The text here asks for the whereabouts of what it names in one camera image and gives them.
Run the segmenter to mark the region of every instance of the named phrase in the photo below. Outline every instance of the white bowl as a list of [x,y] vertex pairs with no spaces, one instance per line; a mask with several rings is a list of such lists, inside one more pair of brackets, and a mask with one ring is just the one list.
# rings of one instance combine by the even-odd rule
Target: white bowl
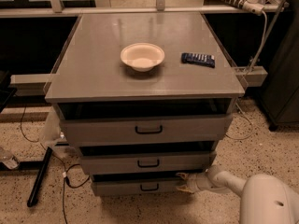
[[121,60],[136,71],[146,72],[164,60],[164,51],[150,43],[135,43],[121,51]]

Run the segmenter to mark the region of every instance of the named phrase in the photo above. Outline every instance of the speckled floor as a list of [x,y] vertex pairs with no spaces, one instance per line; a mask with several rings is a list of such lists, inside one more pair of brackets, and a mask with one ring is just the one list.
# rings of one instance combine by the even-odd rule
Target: speckled floor
[[[217,147],[215,164],[243,178],[259,173],[274,175],[299,192],[299,128],[279,127],[271,133],[265,115],[253,100],[244,98],[239,104],[253,124],[252,136],[238,141],[225,137]],[[0,114],[0,146],[10,149],[21,161],[42,160],[45,150],[40,143],[29,142],[21,134],[23,111],[23,107],[9,107]],[[49,106],[26,109],[22,128],[28,139],[39,139],[49,111]],[[249,131],[248,121],[234,113],[228,135],[242,138]],[[66,167],[78,163],[72,148],[56,147],[54,152]],[[52,157],[38,203],[31,208],[27,201],[37,172],[0,173],[0,224],[64,223],[63,170],[62,164]],[[77,166],[69,178],[76,185],[86,176]],[[78,189],[65,187],[64,207],[69,224],[235,224],[239,216],[239,198],[233,193],[204,191],[100,198],[93,196],[90,182]]]

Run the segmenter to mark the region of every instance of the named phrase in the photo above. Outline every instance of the robotic hand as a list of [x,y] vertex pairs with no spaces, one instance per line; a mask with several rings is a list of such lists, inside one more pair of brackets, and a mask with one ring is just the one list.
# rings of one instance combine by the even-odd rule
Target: robotic hand
[[299,224],[299,195],[271,175],[254,175],[246,181],[213,165],[204,173],[178,176],[186,181],[178,187],[182,191],[231,190],[239,196],[240,224]]

